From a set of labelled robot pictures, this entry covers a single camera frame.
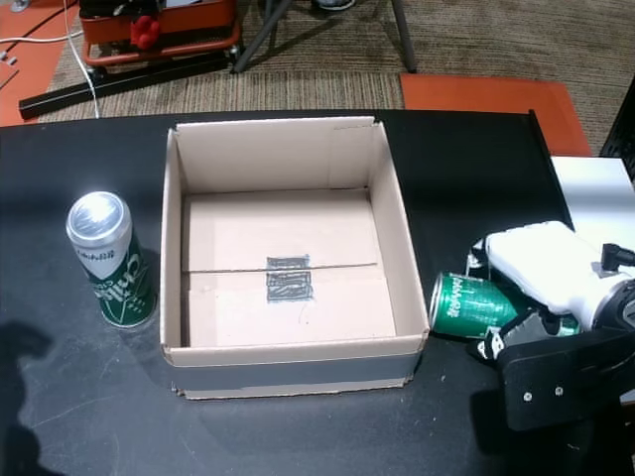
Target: can lid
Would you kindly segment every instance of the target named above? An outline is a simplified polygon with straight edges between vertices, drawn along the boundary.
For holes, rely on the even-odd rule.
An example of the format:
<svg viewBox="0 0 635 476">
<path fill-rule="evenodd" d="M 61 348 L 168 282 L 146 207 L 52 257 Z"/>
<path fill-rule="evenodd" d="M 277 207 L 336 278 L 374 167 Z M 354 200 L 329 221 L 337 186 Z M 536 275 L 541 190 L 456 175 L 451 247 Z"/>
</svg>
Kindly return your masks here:
<svg viewBox="0 0 635 476">
<path fill-rule="evenodd" d="M 66 233 L 75 245 L 104 246 L 123 236 L 130 226 L 129 217 L 128 206 L 117 195 L 94 191 L 74 203 L 68 213 Z"/>
</svg>

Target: open cardboard box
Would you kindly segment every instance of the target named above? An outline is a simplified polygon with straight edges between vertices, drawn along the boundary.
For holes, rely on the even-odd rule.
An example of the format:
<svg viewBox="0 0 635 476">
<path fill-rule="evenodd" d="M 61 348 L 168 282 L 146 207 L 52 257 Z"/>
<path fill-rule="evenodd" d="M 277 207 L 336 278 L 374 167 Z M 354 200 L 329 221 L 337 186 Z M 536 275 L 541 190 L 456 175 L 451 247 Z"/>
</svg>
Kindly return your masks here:
<svg viewBox="0 0 635 476">
<path fill-rule="evenodd" d="M 429 324 L 372 117 L 179 125 L 162 232 L 161 345 L 188 398 L 412 379 Z"/>
</svg>

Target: brown carpet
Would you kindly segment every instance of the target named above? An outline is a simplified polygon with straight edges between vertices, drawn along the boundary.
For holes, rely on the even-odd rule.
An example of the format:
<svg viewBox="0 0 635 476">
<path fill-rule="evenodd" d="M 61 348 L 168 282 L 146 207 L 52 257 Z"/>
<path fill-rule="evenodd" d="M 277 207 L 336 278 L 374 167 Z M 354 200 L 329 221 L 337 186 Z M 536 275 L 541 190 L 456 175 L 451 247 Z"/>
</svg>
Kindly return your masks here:
<svg viewBox="0 0 635 476">
<path fill-rule="evenodd" d="M 241 0 L 240 10 L 248 42 L 262 24 L 262 9 L 257 0 Z M 561 81 L 598 152 L 635 73 L 631 0 L 406 0 L 406 13 L 421 73 Z M 281 21 L 272 48 L 263 48 L 248 72 L 205 74 L 100 104 L 104 116 L 399 108 L 403 70 L 390 2 L 358 0 L 353 9 L 325 17 L 299 0 Z M 80 80 L 66 48 L 51 89 Z M 83 104 L 42 121 L 91 116 L 92 106 Z"/>
</svg>

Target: orange mat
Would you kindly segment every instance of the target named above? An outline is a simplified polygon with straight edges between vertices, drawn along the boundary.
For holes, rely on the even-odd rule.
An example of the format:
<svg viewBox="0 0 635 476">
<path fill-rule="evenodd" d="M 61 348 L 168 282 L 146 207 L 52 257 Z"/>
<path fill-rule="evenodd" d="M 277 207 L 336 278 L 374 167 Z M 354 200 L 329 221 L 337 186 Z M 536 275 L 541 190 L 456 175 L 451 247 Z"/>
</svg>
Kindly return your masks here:
<svg viewBox="0 0 635 476">
<path fill-rule="evenodd" d="M 63 0 L 33 0 L 29 8 L 20 13 L 9 10 L 10 5 L 0 6 L 0 37 L 22 37 L 31 28 L 59 10 Z M 77 6 L 68 10 L 68 23 L 77 14 Z M 57 15 L 46 25 L 31 35 L 32 38 L 56 38 L 66 34 L 64 13 Z M 82 38 L 75 38 L 79 47 Z M 42 94 L 49 87 L 56 66 L 60 60 L 65 42 L 52 44 L 19 43 L 9 52 L 8 58 L 16 57 L 15 68 L 19 72 L 0 89 L 0 126 L 24 124 L 18 111 L 18 101 L 36 94 Z M 0 52 L 11 46 L 10 43 L 0 44 Z"/>
<path fill-rule="evenodd" d="M 406 109 L 518 113 L 534 109 L 553 155 L 591 156 L 567 88 L 558 82 L 404 73 L 401 85 Z"/>
</svg>

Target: aluminum can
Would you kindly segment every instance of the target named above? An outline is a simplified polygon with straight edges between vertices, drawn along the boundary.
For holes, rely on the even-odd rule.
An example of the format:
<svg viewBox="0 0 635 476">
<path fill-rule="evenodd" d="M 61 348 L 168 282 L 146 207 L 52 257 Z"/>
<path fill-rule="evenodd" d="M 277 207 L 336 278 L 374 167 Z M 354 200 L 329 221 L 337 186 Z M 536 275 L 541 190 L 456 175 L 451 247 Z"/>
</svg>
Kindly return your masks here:
<svg viewBox="0 0 635 476">
<path fill-rule="evenodd" d="M 459 337 L 484 337 L 524 312 L 531 301 L 478 278 L 441 273 L 433 288 L 431 326 L 434 332 Z"/>
<path fill-rule="evenodd" d="M 126 202 L 108 191 L 83 196 L 68 213 L 66 234 L 106 320 L 120 327 L 142 323 L 157 297 Z"/>
</svg>

